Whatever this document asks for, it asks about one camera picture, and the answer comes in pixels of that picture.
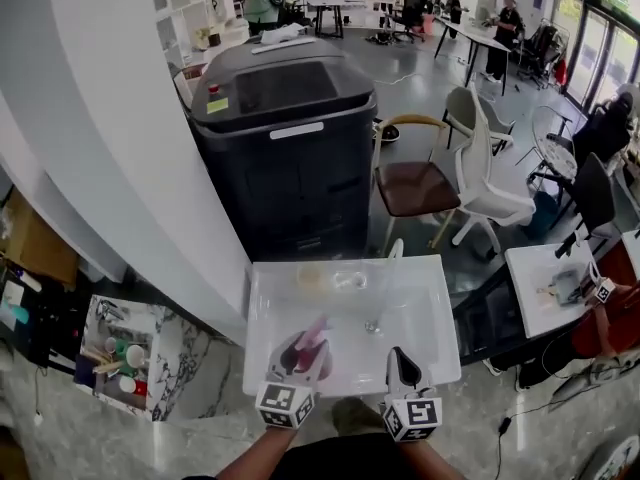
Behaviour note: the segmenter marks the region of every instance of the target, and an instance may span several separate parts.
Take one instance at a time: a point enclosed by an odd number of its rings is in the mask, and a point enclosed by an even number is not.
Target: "white tray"
[[[386,259],[314,262],[324,279],[335,272],[376,272]],[[329,317],[333,369],[319,383],[323,396],[383,393],[387,355],[400,346],[418,366],[430,370],[433,384],[460,378],[458,343],[440,256],[399,258],[394,288],[385,296],[375,290],[337,294],[309,290],[298,282],[301,265],[254,263],[245,352],[243,390],[255,396],[264,380],[269,357],[287,337],[309,327],[320,315]],[[380,304],[387,306],[380,332],[365,329]]]

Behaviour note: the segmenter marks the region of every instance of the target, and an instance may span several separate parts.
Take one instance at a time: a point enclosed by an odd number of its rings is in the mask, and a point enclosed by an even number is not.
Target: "black chair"
[[[571,196],[571,200],[560,210],[549,229],[553,229],[560,222],[571,204],[575,202],[576,213],[582,217],[576,229],[584,224],[589,238],[603,239],[593,251],[595,254],[611,237],[611,233],[604,228],[604,225],[611,222],[616,215],[611,180],[595,153],[587,156],[573,184],[565,187],[565,190]]]
[[[419,37],[411,32],[411,28],[422,26],[422,11],[425,5],[426,0],[404,0],[401,14],[399,16],[397,14],[390,16],[395,23],[404,25],[404,30],[393,32],[392,36],[396,41],[401,41],[400,36],[406,36],[413,43],[415,38]]]

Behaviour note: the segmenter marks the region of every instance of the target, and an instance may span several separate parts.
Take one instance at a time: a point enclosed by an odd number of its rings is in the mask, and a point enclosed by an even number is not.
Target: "cup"
[[[140,345],[131,345],[126,353],[127,364],[132,368],[142,368],[146,365],[144,349]]]
[[[209,36],[209,47],[218,46],[220,44],[220,34],[211,34]]]
[[[127,346],[129,343],[126,340],[120,338],[108,337],[104,341],[104,349],[109,354],[115,354],[119,359],[124,359],[127,352]]]
[[[135,380],[126,375],[118,379],[118,386],[124,393],[147,396],[147,383],[142,380]]]

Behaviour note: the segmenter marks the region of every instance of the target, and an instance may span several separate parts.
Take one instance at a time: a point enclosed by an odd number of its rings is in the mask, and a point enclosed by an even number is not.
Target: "white wall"
[[[127,264],[78,215],[31,152],[0,92],[0,166],[40,217],[92,267],[121,282]]]
[[[0,90],[53,182],[140,274],[243,343],[250,264],[182,115],[152,1],[0,0],[0,16]]]

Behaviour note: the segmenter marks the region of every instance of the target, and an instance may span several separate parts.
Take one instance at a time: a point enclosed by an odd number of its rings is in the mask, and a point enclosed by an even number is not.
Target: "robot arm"
[[[315,406],[318,379],[329,361],[329,342],[313,347],[308,343],[310,333],[317,335],[325,321],[320,319],[309,331],[291,336],[271,354],[255,405],[268,426],[298,429]]]
[[[424,397],[431,386],[429,370],[423,372],[400,347],[391,349],[387,357],[389,393],[384,397],[383,419],[394,441],[425,439],[430,429],[442,425],[442,399]]]

